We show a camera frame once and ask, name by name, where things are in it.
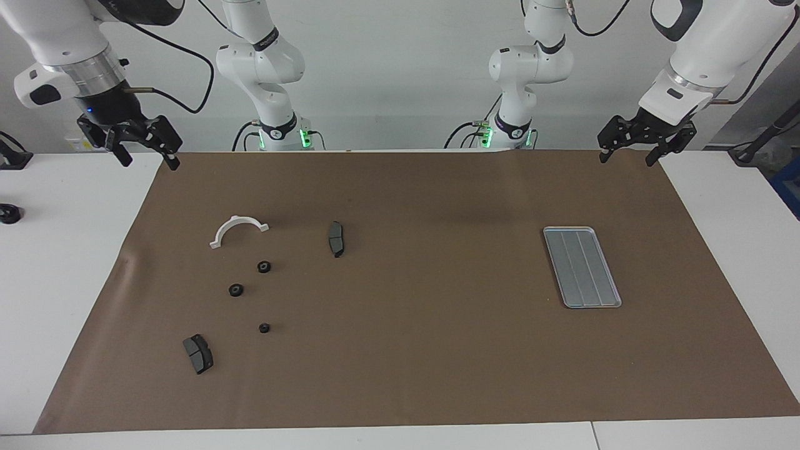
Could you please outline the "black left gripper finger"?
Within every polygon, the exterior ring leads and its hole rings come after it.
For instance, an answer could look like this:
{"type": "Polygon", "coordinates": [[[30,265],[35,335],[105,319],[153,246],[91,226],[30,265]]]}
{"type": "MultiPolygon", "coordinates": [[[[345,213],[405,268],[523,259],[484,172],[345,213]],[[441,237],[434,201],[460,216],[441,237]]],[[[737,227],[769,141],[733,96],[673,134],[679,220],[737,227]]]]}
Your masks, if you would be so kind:
{"type": "Polygon", "coordinates": [[[614,115],[598,133],[598,146],[601,149],[599,160],[607,163],[614,151],[636,144],[636,117],[624,119],[621,115],[614,115]]]}
{"type": "Polygon", "coordinates": [[[659,137],[656,146],[652,148],[646,156],[646,165],[654,166],[663,156],[668,156],[668,154],[671,153],[677,154],[683,152],[686,146],[694,139],[696,133],[697,130],[694,123],[687,122],[674,136],[659,137]]]}

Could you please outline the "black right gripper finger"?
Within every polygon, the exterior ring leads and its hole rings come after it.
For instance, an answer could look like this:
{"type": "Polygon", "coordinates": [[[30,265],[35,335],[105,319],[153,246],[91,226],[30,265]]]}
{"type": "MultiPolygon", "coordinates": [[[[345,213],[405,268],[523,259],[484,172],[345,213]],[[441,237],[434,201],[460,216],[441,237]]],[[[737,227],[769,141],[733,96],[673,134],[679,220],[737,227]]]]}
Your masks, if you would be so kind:
{"type": "Polygon", "coordinates": [[[133,159],[123,145],[122,128],[96,124],[88,118],[88,115],[78,117],[78,128],[93,148],[109,152],[122,166],[131,165],[133,159]]]}
{"type": "Polygon", "coordinates": [[[157,115],[154,119],[134,122],[136,142],[149,150],[156,151],[163,157],[171,171],[177,171],[180,160],[177,153],[183,140],[165,115],[157,115]]]}

